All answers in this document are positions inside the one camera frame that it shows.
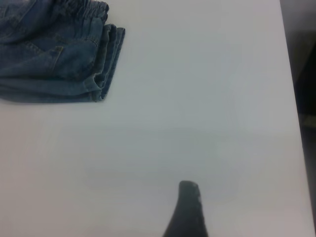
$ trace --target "white surface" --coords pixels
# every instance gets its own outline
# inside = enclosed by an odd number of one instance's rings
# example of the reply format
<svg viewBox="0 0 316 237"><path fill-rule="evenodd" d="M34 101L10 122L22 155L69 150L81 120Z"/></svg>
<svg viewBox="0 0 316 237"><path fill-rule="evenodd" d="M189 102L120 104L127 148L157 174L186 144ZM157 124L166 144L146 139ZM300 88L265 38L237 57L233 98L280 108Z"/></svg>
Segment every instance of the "white surface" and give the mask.
<svg viewBox="0 0 316 237"><path fill-rule="evenodd" d="M109 0L105 103L0 106L2 237L160 237L178 183L211 237L313 237L277 0Z"/></svg>

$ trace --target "black object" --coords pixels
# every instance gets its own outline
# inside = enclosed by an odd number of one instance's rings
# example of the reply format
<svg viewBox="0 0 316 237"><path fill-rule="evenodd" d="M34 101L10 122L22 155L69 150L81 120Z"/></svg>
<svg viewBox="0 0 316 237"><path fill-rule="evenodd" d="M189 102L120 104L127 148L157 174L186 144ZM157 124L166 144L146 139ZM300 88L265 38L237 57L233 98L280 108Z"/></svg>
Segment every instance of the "black object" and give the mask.
<svg viewBox="0 0 316 237"><path fill-rule="evenodd" d="M294 85L297 110L300 114L316 115L316 46Z"/></svg>
<svg viewBox="0 0 316 237"><path fill-rule="evenodd" d="M208 237L196 183L180 182L177 206L163 237Z"/></svg>

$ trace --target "jeans pocket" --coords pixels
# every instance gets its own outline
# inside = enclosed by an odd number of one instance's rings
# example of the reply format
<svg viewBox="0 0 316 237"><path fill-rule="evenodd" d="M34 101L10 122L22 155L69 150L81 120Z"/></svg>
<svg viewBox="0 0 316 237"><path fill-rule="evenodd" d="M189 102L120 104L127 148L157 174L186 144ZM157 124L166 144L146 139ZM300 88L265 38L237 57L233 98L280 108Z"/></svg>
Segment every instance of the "jeans pocket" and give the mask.
<svg viewBox="0 0 316 237"><path fill-rule="evenodd" d="M27 44L28 52L31 49L35 54L26 57L18 63L8 64L7 67L0 69L0 78L7 77L27 77L27 78L46 78L51 76L56 63L63 51L62 46L56 46L47 52L42 52L32 43Z"/></svg>

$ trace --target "elastic waistband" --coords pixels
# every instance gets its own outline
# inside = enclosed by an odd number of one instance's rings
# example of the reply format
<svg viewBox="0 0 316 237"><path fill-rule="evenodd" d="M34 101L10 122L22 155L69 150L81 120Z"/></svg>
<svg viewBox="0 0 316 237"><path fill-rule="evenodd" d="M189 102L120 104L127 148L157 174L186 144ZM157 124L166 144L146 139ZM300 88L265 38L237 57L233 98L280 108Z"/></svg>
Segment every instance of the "elastic waistband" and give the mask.
<svg viewBox="0 0 316 237"><path fill-rule="evenodd" d="M61 13L65 16L82 18L101 18L105 23L108 19L109 5L94 0L57 0Z"/></svg>

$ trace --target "denim shorts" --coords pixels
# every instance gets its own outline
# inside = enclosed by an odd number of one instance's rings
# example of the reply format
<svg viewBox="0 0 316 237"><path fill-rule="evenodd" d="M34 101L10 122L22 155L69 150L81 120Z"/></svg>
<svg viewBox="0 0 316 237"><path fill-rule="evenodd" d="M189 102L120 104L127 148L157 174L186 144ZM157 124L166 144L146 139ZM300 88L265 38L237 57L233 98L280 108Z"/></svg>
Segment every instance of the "denim shorts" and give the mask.
<svg viewBox="0 0 316 237"><path fill-rule="evenodd" d="M104 25L92 0L0 3L0 98L61 103L105 99L125 29Z"/></svg>

